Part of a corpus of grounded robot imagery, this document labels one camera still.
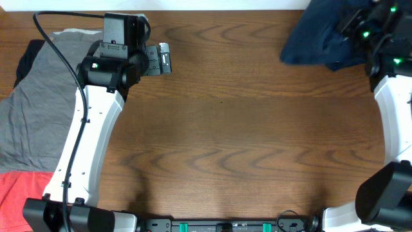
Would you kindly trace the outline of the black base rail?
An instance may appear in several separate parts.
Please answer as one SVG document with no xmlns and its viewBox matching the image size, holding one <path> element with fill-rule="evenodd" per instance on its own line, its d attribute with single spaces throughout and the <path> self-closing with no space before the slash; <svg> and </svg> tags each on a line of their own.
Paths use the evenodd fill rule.
<svg viewBox="0 0 412 232">
<path fill-rule="evenodd" d="M 275 218 L 175 219 L 152 217 L 141 220 L 139 232 L 317 232 L 318 216 L 302 216 L 286 210 Z"/>
</svg>

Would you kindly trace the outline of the red garment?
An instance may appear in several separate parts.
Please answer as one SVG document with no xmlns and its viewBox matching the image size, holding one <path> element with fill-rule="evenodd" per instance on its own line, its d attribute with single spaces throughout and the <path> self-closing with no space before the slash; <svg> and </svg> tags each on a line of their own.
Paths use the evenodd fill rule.
<svg viewBox="0 0 412 232">
<path fill-rule="evenodd" d="M 53 173 L 10 171 L 1 174 L 1 231 L 31 231 L 23 217 L 27 198 L 41 198 Z"/>
</svg>

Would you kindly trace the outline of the black garment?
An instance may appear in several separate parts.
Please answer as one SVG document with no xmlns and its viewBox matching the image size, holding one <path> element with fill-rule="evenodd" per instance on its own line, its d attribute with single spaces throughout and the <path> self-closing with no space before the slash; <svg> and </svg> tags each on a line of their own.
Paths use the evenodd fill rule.
<svg viewBox="0 0 412 232">
<path fill-rule="evenodd" d="M 14 88 L 29 74 L 32 69 L 33 62 L 37 57 L 37 54 L 44 45 L 45 40 L 34 39 L 28 43 L 26 50 L 19 60 L 19 64 L 16 69 L 16 80 L 14 82 Z"/>
</svg>

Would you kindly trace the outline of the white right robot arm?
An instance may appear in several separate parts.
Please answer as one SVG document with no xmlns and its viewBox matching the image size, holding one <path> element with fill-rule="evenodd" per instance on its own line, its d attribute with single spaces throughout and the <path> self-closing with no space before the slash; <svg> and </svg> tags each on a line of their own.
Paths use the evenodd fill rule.
<svg viewBox="0 0 412 232">
<path fill-rule="evenodd" d="M 326 208 L 317 231 L 411 230 L 411 1 L 379 1 L 342 18 L 338 31 L 366 53 L 384 131 L 384 167 L 355 200 Z"/>
</svg>

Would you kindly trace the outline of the dark teal blue shorts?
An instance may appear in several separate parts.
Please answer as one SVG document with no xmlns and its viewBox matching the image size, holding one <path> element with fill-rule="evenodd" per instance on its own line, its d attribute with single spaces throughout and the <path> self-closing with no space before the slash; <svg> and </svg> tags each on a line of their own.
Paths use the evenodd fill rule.
<svg viewBox="0 0 412 232">
<path fill-rule="evenodd" d="M 369 0 L 312 0 L 281 50 L 280 61 L 292 65 L 324 64 L 330 70 L 366 62 L 349 39 L 336 30 L 340 19 L 353 10 L 369 9 Z"/>
</svg>

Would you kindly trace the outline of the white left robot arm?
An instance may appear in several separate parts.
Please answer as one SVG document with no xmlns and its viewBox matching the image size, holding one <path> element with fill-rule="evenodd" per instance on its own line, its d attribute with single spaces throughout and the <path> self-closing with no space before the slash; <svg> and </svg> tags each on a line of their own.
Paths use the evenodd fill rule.
<svg viewBox="0 0 412 232">
<path fill-rule="evenodd" d="M 101 43 L 77 66 L 80 88 L 56 170 L 42 198 L 28 198 L 23 217 L 33 231 L 143 231 L 134 213 L 98 208 L 102 165 L 128 91 L 141 76 L 171 73 L 168 43 L 142 46 Z"/>
</svg>

